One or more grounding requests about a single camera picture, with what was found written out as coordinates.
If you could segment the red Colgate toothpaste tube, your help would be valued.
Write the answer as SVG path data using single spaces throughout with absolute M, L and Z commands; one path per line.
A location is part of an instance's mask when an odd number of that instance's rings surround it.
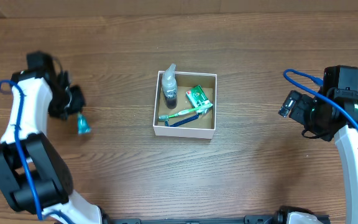
M 89 126 L 87 119 L 82 113 L 77 114 L 77 125 L 78 134 L 88 134 L 91 132 L 91 127 Z

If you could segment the green toothbrush with cap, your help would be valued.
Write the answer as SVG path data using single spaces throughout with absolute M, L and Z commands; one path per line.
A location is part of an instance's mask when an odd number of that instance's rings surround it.
M 178 116 L 184 116 L 184 115 L 192 113 L 192 112 L 197 113 L 199 111 L 204 111 L 206 109 L 209 109 L 212 106 L 213 106 L 212 103 L 208 103 L 206 105 L 202 105 L 202 106 L 199 106 L 199 107 L 196 107 L 196 108 L 182 110 L 182 111 L 179 111 L 179 112 L 177 112 L 175 114 L 171 114 L 171 115 L 160 115 L 158 117 L 158 120 L 159 121 L 168 121 L 170 118 L 175 118 L 175 117 L 178 117 Z

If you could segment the bottle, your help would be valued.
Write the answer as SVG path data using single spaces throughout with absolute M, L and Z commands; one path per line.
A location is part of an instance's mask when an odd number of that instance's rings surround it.
M 172 63 L 162 77 L 162 90 L 167 108 L 177 106 L 177 81 L 175 79 L 176 65 Z

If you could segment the blue disposable razor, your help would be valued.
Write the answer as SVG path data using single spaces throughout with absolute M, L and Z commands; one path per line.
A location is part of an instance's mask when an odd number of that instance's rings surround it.
M 191 116 L 189 118 L 186 118 L 186 119 L 183 119 L 181 121 L 178 121 L 176 123 L 173 123 L 173 124 L 169 124 L 168 121 L 165 121 L 164 124 L 166 127 L 178 127 L 178 126 L 181 126 L 183 124 L 186 124 L 186 123 L 189 123 L 191 121 L 194 121 L 196 119 L 199 118 L 199 114 L 195 114 L 194 116 Z

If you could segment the green soap packet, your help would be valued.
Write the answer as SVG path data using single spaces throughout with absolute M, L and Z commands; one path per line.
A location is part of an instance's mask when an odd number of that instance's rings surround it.
M 197 114 L 206 114 L 209 111 L 209 109 L 213 106 L 212 102 L 206 96 L 201 85 L 197 85 L 194 88 L 188 90 L 186 92 L 186 96 L 194 108 L 198 108 L 204 105 L 209 105 L 208 107 L 204 107 L 196 110 Z

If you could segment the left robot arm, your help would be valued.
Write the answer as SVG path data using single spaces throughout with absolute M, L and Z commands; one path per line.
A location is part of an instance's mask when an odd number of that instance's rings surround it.
M 27 54 L 26 70 L 1 80 L 10 86 L 13 104 L 9 124 L 0 139 L 0 190 L 16 212 L 27 211 L 40 221 L 110 223 L 102 208 L 74 190 L 64 160 L 47 138 L 49 116 L 66 120 L 75 114 L 80 134 L 91 131 L 82 115 L 85 98 L 71 85 L 68 71 L 56 72 L 58 59 L 37 51 Z

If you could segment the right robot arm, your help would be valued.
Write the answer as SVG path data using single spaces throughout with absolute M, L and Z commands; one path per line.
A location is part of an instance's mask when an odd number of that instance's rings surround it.
M 323 78 L 310 76 L 319 91 L 284 78 L 304 90 L 291 91 L 278 113 L 300 123 L 311 138 L 334 141 L 338 149 L 346 192 L 346 223 L 358 223 L 358 68 L 345 65 L 327 67 Z

